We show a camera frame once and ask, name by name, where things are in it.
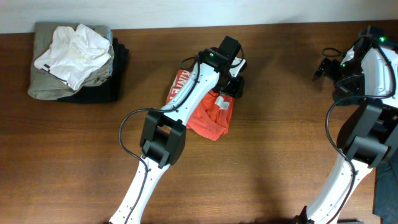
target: white cloth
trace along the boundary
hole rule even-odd
[[[76,31],[60,26],[53,33],[50,48],[34,65],[77,90],[91,72],[111,58],[109,45],[109,40],[83,24]]]

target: olive green cloth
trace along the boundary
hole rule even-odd
[[[113,47],[109,47],[108,53],[111,58],[98,70],[92,72],[86,80],[81,84],[80,88],[73,91],[60,80],[51,76],[45,71],[35,68],[34,61],[49,49],[52,43],[52,36],[58,26],[70,26],[74,30],[79,24],[63,23],[63,22],[38,22],[35,25],[35,40],[33,49],[33,61],[30,66],[30,87],[28,94],[40,100],[56,100],[65,96],[72,96],[77,93],[83,86],[99,86],[105,82],[112,74],[112,63],[114,58]],[[112,33],[107,26],[88,26],[96,33],[106,39],[112,40]]]

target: brown tabletop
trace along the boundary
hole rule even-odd
[[[33,34],[0,35],[0,223],[102,223],[134,178],[138,162],[118,144],[130,111],[160,108],[181,59],[240,41],[248,67],[229,134],[213,142],[187,133],[179,161],[161,178],[144,223],[239,223],[298,215],[319,193],[337,153],[325,136],[331,80],[312,81],[325,47],[346,50],[368,25],[396,21],[115,30],[130,49],[118,102],[77,105],[27,94]],[[335,138],[355,106],[333,112]],[[139,153],[145,114],[124,142]],[[379,223],[372,214],[374,171],[340,218]]]

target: folded red clothing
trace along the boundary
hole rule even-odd
[[[190,76],[191,72],[178,71],[166,103],[175,97]],[[192,113],[187,128],[192,128],[197,134],[205,138],[217,140],[222,134],[228,133],[233,104],[234,98],[209,91]]]

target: white wall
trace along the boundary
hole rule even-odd
[[[0,0],[0,33],[37,21],[112,29],[398,19],[398,0]]]

